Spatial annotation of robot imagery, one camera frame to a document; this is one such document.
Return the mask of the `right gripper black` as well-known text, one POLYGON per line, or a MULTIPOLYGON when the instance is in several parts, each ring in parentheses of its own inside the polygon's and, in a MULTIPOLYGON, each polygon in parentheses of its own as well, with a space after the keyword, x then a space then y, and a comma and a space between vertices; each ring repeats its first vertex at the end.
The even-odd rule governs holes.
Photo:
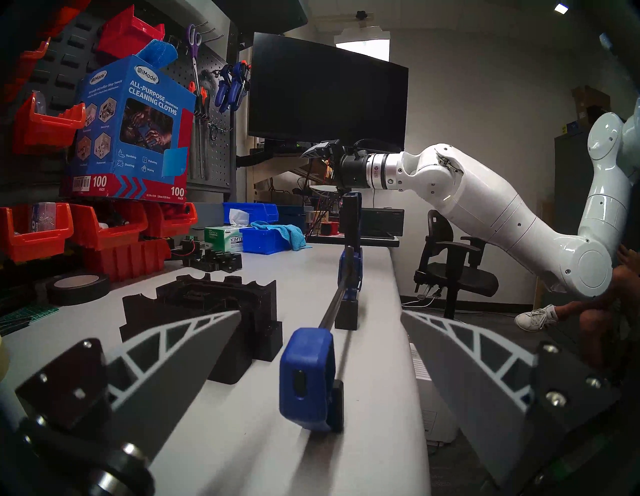
POLYGON ((367 180, 369 151, 354 146, 345 146, 339 141, 323 141, 308 148, 302 158, 329 160, 333 170, 333 181, 337 190, 345 193, 370 188, 367 180))

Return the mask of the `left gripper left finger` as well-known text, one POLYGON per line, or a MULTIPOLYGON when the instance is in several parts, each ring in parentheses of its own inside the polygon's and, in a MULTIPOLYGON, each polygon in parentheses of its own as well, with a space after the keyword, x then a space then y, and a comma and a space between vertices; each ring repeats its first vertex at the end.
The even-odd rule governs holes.
POLYGON ((104 353, 85 338, 37 367, 16 389, 25 415, 15 433, 132 445, 155 458, 207 381, 241 321, 237 310, 149 328, 104 353))

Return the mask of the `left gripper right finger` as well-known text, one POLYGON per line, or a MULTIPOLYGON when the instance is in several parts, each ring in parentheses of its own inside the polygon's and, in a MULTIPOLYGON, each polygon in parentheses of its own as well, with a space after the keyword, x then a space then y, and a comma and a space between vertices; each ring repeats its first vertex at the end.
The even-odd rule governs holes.
POLYGON ((621 392, 572 352, 421 312, 401 322, 495 485, 558 484, 604 447, 597 421, 621 392))

